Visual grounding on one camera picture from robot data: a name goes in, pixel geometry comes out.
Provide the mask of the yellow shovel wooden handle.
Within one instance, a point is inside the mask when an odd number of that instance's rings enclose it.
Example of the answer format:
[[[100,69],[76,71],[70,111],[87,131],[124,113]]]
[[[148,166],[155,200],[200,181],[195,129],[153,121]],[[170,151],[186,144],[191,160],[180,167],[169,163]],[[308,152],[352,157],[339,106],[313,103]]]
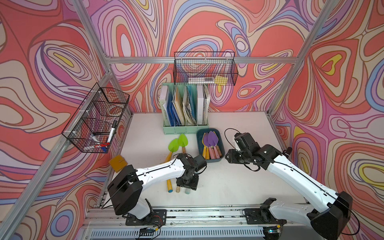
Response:
[[[222,157],[223,157],[223,154],[222,154],[222,152],[221,152],[220,147],[219,147],[218,145],[216,145],[216,148],[217,148],[217,151],[218,151],[218,153],[219,153],[220,158],[222,158]]]

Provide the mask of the purple shovel pink handle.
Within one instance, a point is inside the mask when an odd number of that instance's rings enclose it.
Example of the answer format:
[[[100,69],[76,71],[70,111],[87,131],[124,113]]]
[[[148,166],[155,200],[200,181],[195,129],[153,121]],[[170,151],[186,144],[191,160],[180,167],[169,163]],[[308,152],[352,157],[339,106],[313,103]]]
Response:
[[[202,143],[203,143],[204,146],[207,147],[207,149],[209,149],[210,160],[213,160],[215,158],[215,156],[214,156],[213,150],[211,149],[211,147],[210,147],[210,145],[208,143],[208,133],[204,133],[203,139],[202,139]]]
[[[216,143],[215,143],[215,138],[214,138],[214,132],[213,131],[210,131],[209,134],[208,134],[208,143],[209,143],[211,149],[213,150],[215,159],[219,159],[220,156],[219,156],[219,153],[218,153],[217,148],[216,148]]]

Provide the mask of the yellow square shovel yellow handle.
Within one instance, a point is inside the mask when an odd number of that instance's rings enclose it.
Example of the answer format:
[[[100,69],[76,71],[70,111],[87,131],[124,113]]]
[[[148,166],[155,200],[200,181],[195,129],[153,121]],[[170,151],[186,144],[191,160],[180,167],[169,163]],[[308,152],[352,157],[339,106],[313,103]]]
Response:
[[[203,153],[202,153],[202,156],[204,157],[204,159],[207,159],[207,158],[206,158],[206,151],[207,151],[207,147],[204,146],[204,148],[203,148]]]

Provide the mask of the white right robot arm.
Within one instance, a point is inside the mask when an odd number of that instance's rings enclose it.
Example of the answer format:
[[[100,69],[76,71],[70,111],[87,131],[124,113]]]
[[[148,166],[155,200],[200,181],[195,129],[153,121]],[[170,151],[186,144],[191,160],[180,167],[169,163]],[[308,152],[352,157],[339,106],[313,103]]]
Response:
[[[353,198],[336,192],[306,174],[289,161],[292,149],[281,152],[271,145],[260,147],[250,133],[236,133],[234,146],[225,155],[230,164],[247,167],[253,164],[285,181],[305,199],[305,204],[285,203],[268,198],[259,208],[260,218],[293,221],[312,227],[326,240],[336,240],[343,233],[352,215]]]

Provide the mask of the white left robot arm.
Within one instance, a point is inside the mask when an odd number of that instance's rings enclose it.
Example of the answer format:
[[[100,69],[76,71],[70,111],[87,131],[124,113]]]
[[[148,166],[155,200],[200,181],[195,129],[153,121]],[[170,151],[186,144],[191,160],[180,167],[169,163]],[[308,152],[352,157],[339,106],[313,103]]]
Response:
[[[149,201],[141,197],[141,193],[150,186],[176,179],[178,187],[196,190],[200,170],[207,167],[203,156],[191,157],[188,154],[177,154],[166,163],[135,169],[132,165],[125,166],[108,185],[109,201],[115,214],[131,214],[137,219],[146,218],[151,212]]]

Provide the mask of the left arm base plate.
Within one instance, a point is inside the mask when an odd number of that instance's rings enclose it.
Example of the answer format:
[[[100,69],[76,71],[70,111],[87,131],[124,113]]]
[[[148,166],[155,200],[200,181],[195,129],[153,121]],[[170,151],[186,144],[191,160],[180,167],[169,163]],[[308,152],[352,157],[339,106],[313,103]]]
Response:
[[[164,226],[167,221],[167,210],[153,210],[142,220],[137,219],[134,215],[127,214],[126,226]]]

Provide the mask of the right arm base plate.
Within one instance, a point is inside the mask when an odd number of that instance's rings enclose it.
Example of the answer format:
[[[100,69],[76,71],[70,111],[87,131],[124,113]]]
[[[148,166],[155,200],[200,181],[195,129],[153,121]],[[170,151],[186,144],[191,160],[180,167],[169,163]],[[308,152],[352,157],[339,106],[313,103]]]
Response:
[[[267,210],[244,209],[243,214],[248,225],[285,225],[286,220],[279,220],[272,216]]]

